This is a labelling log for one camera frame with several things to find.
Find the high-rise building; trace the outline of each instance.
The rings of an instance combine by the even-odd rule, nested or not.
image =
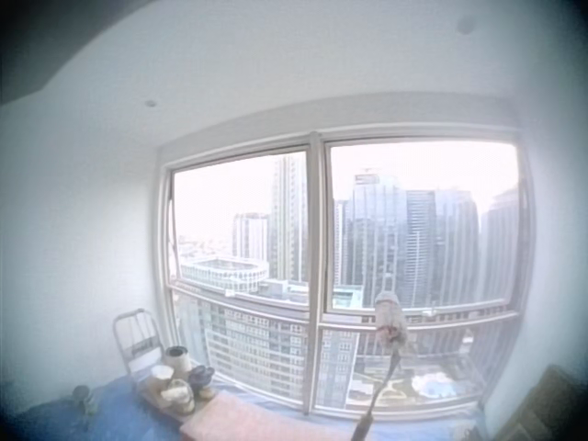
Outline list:
[[[481,216],[481,275],[478,300],[509,300],[516,274],[518,190],[498,195]]]
[[[340,280],[364,287],[363,306],[366,308],[373,306],[374,299],[382,291],[386,274],[392,274],[392,289],[396,289],[402,194],[403,191],[386,178],[364,173],[356,176],[351,198],[345,203]]]
[[[305,156],[277,156],[269,216],[269,264],[273,278],[308,281],[306,186]]]
[[[431,302],[472,303],[479,264],[479,219],[470,192],[435,192],[435,270]]]
[[[267,261],[268,216],[237,214],[232,220],[232,255]]]
[[[264,262],[235,257],[207,256],[185,263],[183,273],[198,287],[201,296],[212,299],[226,296],[225,302],[249,305],[256,295],[293,303],[308,302],[308,286],[285,280],[265,279]],[[338,301],[361,305],[361,287],[336,289]],[[263,302],[261,312],[283,314],[284,304]],[[230,379],[261,391],[301,401],[304,361],[307,353],[306,325],[268,319],[203,299],[180,296],[180,334],[190,354],[200,363],[213,366]],[[303,319],[305,311],[291,312],[292,318]],[[317,404],[343,408],[353,375],[357,335],[325,332],[322,339],[320,386]]]
[[[342,285],[345,281],[344,256],[345,243],[345,205],[346,200],[334,202],[334,284]]]
[[[430,304],[435,264],[435,191],[406,191],[406,255],[398,298],[402,307]]]

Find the glass pane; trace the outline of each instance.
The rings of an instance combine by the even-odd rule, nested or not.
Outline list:
[[[508,301],[515,279],[513,145],[419,141],[334,147],[333,308]]]
[[[410,334],[377,412],[407,410],[483,392],[506,349],[508,322]],[[373,333],[324,331],[316,405],[365,411],[386,376],[390,353]]]
[[[181,277],[207,294],[308,304],[306,155],[175,174]]]
[[[301,403],[307,326],[186,295],[175,299],[180,339],[192,358],[229,379]]]

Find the window mullion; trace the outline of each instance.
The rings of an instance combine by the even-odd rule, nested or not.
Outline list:
[[[309,330],[302,410],[311,411],[316,395],[321,352],[321,320],[324,289],[327,274],[327,195],[325,188],[325,149],[319,134],[310,136],[310,149],[307,155],[307,179],[309,201]]]

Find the window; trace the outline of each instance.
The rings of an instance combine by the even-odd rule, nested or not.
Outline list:
[[[331,161],[334,308],[353,290],[348,308],[358,310],[372,309],[382,290],[403,308],[510,300],[519,210],[512,145],[337,146]]]
[[[522,155],[497,141],[330,136],[174,172],[167,284],[180,342],[270,399],[359,414],[390,362],[373,333],[388,291],[411,331],[377,411],[426,417],[479,401],[523,303]],[[316,255],[327,265],[312,276]]]

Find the skyscraper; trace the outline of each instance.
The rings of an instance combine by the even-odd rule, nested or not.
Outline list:
[[[435,191],[406,191],[406,257],[398,293],[403,307],[430,303],[435,264]]]
[[[269,264],[273,278],[308,281],[308,198],[303,153],[276,157],[269,216]]]
[[[232,255],[267,261],[267,221],[262,213],[237,214],[232,220]]]
[[[475,301],[479,264],[478,208],[470,192],[435,192],[435,273],[431,301],[436,306]]]
[[[340,279],[347,285],[363,285],[366,308],[373,306],[386,274],[393,275],[396,289],[402,193],[386,178],[367,172],[356,176],[345,204]]]
[[[498,195],[481,216],[481,262],[479,300],[509,300],[516,272],[519,222],[518,189]]]
[[[334,202],[334,284],[341,285],[345,280],[344,243],[345,243],[345,205],[346,200]]]

